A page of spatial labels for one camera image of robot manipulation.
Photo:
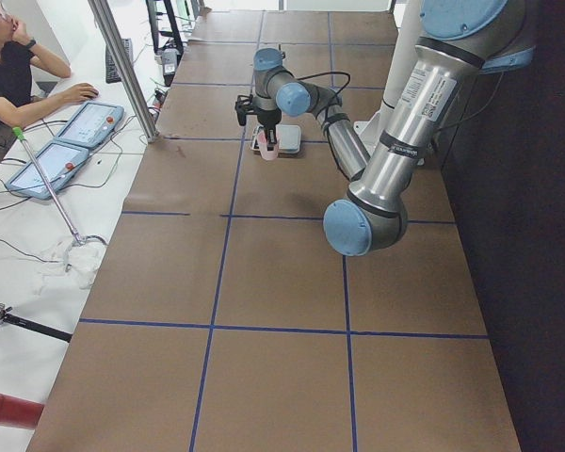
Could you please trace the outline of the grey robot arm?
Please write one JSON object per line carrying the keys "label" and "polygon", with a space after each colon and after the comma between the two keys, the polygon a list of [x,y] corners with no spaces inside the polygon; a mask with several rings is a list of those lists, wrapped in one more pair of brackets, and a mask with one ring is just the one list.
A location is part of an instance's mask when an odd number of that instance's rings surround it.
{"label": "grey robot arm", "polygon": [[257,118],[260,153],[271,160],[283,116],[313,115],[349,182],[325,211],[328,242],[345,256],[391,247],[408,225],[402,192],[463,82],[528,65],[538,11],[525,0],[409,2],[380,108],[367,122],[349,119],[338,92],[296,78],[280,50],[260,49],[254,92],[234,105],[238,121]]}

